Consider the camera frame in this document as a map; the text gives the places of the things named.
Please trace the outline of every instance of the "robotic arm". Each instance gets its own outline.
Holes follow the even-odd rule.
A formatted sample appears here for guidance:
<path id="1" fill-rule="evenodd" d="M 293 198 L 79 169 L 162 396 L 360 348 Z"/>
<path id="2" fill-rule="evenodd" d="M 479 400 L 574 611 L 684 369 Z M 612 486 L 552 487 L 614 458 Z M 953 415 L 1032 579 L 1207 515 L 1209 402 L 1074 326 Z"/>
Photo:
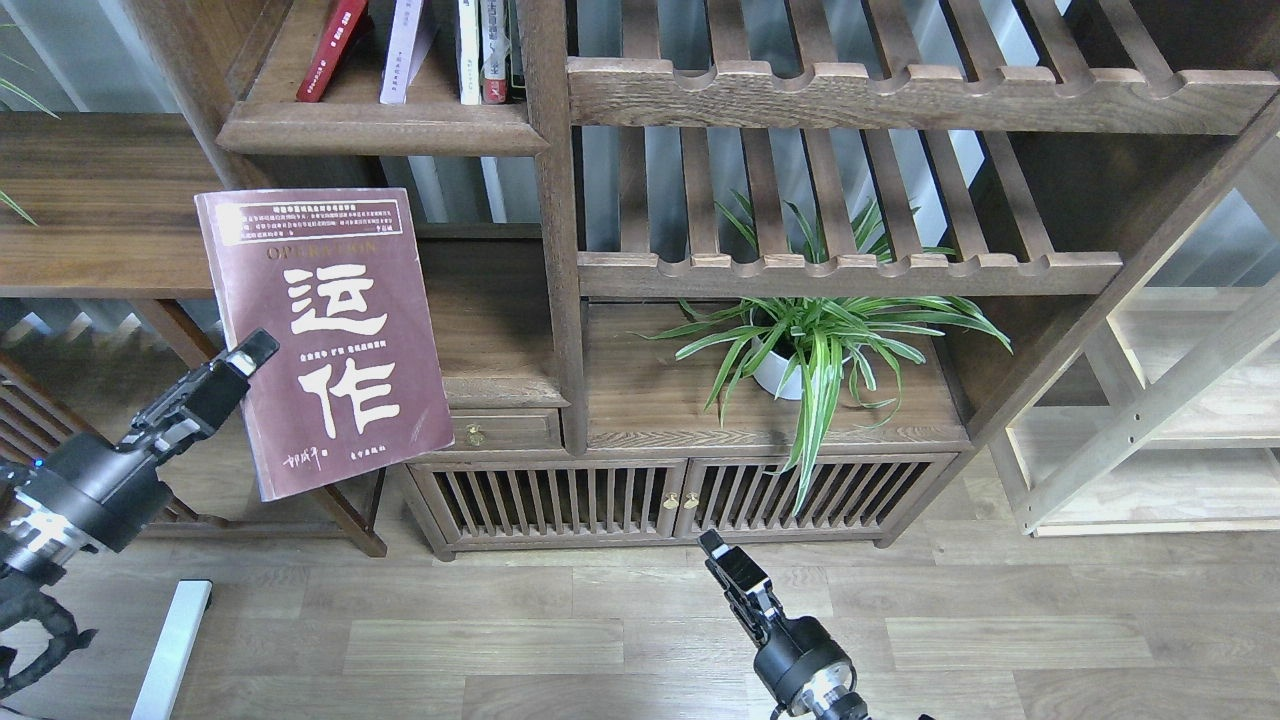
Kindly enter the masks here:
<path id="1" fill-rule="evenodd" d="M 269 333 L 253 332 L 140 411 L 114 446 L 81 433 L 31 468 L 0 465 L 0 478 L 14 486 L 23 507 L 0 533 L 0 629 L 38 620 L 51 635 L 49 648 L 13 676 L 17 652 L 0 647 L 0 698 L 35 683 L 93 637 L 78 633 L 70 612 L 41 588 L 60 580 L 77 552 L 120 552 L 142 532 L 173 498 L 156 468 L 218 432 L 248 392 L 248 378 L 278 348 Z"/>
<path id="2" fill-rule="evenodd" d="M 867 703 L 854 692 L 854 662 L 814 618 L 787 618 L 773 594 L 773 582 L 741 547 L 730 547 L 716 530 L 698 538 L 707 569 L 724 588 L 724 600 L 755 643 L 755 674 L 791 716 L 814 720 L 869 720 Z M 932 720 L 922 715 L 920 720 Z"/>

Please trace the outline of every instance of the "wooden bookshelf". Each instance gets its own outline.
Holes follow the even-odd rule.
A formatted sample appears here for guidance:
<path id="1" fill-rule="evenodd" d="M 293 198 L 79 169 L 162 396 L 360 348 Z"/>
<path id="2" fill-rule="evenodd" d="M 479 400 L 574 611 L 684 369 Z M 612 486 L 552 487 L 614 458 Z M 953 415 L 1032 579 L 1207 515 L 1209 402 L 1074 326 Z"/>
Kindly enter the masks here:
<path id="1" fill-rule="evenodd" d="M 378 102 L 384 58 L 360 46 L 338 67 L 320 102 L 297 102 L 294 92 L 326 13 L 325 0 L 293 3 L 248 95 L 218 135 L 219 145 L 273 155 L 535 155 L 547 147 L 529 124 L 525 104 L 458 101 L 453 40 L 444 29 L 403 105 Z"/>

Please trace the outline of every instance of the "white book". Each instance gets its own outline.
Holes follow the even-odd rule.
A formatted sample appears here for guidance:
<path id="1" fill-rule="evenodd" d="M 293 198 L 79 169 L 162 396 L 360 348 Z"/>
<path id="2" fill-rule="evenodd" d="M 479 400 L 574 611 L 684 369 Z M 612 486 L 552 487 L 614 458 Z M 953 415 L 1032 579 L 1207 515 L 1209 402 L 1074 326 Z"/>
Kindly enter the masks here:
<path id="1" fill-rule="evenodd" d="M 458 0 L 458 91 L 463 105 L 480 104 L 479 0 Z"/>
<path id="2" fill-rule="evenodd" d="M 507 0 L 484 0 L 480 18 L 484 45 L 484 102 L 499 105 L 507 101 Z"/>
<path id="3" fill-rule="evenodd" d="M 379 102 L 403 105 L 408 86 L 435 41 L 435 14 L 431 0 L 396 0 L 392 32 L 387 40 L 387 68 Z"/>

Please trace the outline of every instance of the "cabinet drawer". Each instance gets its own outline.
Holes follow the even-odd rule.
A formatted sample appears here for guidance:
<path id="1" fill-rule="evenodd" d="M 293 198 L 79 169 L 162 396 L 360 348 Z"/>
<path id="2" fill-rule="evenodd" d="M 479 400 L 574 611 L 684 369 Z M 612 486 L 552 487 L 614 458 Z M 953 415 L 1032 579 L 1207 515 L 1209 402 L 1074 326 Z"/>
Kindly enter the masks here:
<path id="1" fill-rule="evenodd" d="M 554 409 L 461 410 L 453 414 L 449 450 L 543 450 L 561 447 Z"/>

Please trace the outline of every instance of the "book spine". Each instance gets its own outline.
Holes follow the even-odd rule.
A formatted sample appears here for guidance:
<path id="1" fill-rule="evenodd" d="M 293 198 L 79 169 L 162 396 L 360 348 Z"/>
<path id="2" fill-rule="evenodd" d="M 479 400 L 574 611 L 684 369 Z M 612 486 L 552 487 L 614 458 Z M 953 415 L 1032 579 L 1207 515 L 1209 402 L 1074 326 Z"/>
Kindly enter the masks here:
<path id="1" fill-rule="evenodd" d="M 298 86 L 296 97 L 301 102 L 319 102 L 324 95 L 333 72 L 338 67 L 342 51 L 347 49 L 351 36 L 355 35 L 356 23 L 365 14 L 369 0 L 338 0 L 324 35 L 320 36 L 320 46 L 316 47 L 311 58 L 311 67 L 307 69 L 302 85 Z"/>
<path id="2" fill-rule="evenodd" d="M 507 20 L 506 0 L 484 0 L 484 102 L 507 101 Z"/>
<path id="3" fill-rule="evenodd" d="M 480 104 L 480 10 L 458 0 L 458 92 L 463 105 Z"/>
<path id="4" fill-rule="evenodd" d="M 387 67 L 383 70 L 383 90 L 378 96 L 379 102 L 404 104 L 422 3 L 424 0 L 396 0 L 392 32 L 387 38 Z"/>

